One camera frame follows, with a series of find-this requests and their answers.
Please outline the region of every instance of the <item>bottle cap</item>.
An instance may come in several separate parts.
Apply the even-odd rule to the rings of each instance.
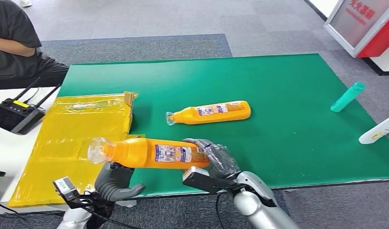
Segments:
[[[172,112],[166,112],[166,123],[168,125],[173,125],[176,123]]]
[[[105,152],[105,149],[109,146],[116,145],[104,137],[93,138],[89,148],[87,149],[87,158],[95,164],[109,160],[111,154],[109,154],[109,152]]]

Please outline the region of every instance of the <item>green mat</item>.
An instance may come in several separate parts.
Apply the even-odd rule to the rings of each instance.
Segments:
[[[59,96],[137,92],[132,134],[226,145],[270,187],[389,178],[389,139],[358,138],[375,122],[357,102],[329,110],[346,87],[318,54],[72,65]],[[246,100],[243,121],[168,126],[165,112]],[[182,171],[137,169],[143,195],[186,194]]]

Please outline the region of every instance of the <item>black cable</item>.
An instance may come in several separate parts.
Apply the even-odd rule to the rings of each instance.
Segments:
[[[88,209],[87,207],[82,207],[85,211],[91,213],[92,215],[96,216],[96,217],[99,217],[101,219],[104,219],[105,221],[109,221],[111,223],[114,223],[114,224],[117,224],[117,225],[120,225],[120,226],[123,226],[125,228],[130,228],[130,229],[141,229],[141,228],[137,228],[137,227],[134,227],[134,226],[131,226],[131,225],[128,225],[128,224],[125,224],[125,223],[120,223],[118,221],[115,221],[115,220],[112,220],[112,219],[108,219],[104,216],[101,216],[99,214],[97,214],[96,212],[94,212],[93,210],[91,209]]]
[[[215,211],[217,212],[217,217],[218,217],[218,220],[220,221],[220,224],[221,224],[222,229],[225,229],[225,227],[224,227],[224,225],[222,224],[222,221],[221,221],[221,218],[220,218],[220,213],[219,213],[219,211],[218,211],[218,202],[219,202],[219,200],[220,200],[221,195],[222,195],[222,194],[225,194],[225,193],[226,193],[226,192],[220,192],[220,193],[218,193],[218,195],[217,195],[217,200],[215,201]]]
[[[6,210],[8,210],[8,211],[14,212],[16,215],[20,216],[20,213],[18,213],[17,211],[15,211],[15,210],[13,210],[13,209],[10,209],[10,208],[8,208],[8,207],[2,205],[1,203],[0,203],[0,207],[6,209]]]
[[[10,208],[8,208],[8,207],[2,205],[1,203],[0,203],[0,207],[6,209],[6,210],[8,210],[8,211],[14,212],[14,213],[3,213],[3,214],[1,214],[0,217],[3,217],[3,218],[22,219],[22,220],[25,220],[25,221],[26,221],[27,219],[23,217],[24,215],[42,214],[42,215],[57,215],[57,216],[59,216],[59,215],[58,215],[59,213],[48,213],[48,212],[26,212],[26,213],[19,213],[19,212],[13,210],[13,209],[10,209]]]
[[[40,90],[40,87],[37,88],[37,91],[29,98],[27,99],[26,101],[24,101],[23,103],[27,104],[32,98],[34,98],[34,96],[38,93],[38,91]]]

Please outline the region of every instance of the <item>antenna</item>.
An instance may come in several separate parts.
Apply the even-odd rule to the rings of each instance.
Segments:
[[[36,105],[35,105],[35,108],[38,108],[39,106],[41,106],[42,103],[45,102],[45,100],[48,99],[48,97],[50,97],[55,91],[56,89],[58,89],[61,85],[58,84],[52,91],[50,91],[43,99],[41,99]]]
[[[26,92],[28,90],[30,90],[30,88],[32,88],[36,83],[37,81],[41,79],[41,77],[38,77],[37,79],[35,79],[28,87],[26,87],[26,89],[24,89],[24,91],[22,91],[18,96],[16,96],[16,98],[14,98],[13,100],[18,100],[20,99],[24,94],[26,94]]]

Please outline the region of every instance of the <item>yellow package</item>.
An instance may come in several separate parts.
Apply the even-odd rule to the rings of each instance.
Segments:
[[[94,187],[103,164],[87,159],[94,137],[125,140],[135,95],[59,97],[47,112],[10,207],[64,203],[53,181],[69,176],[79,192]]]

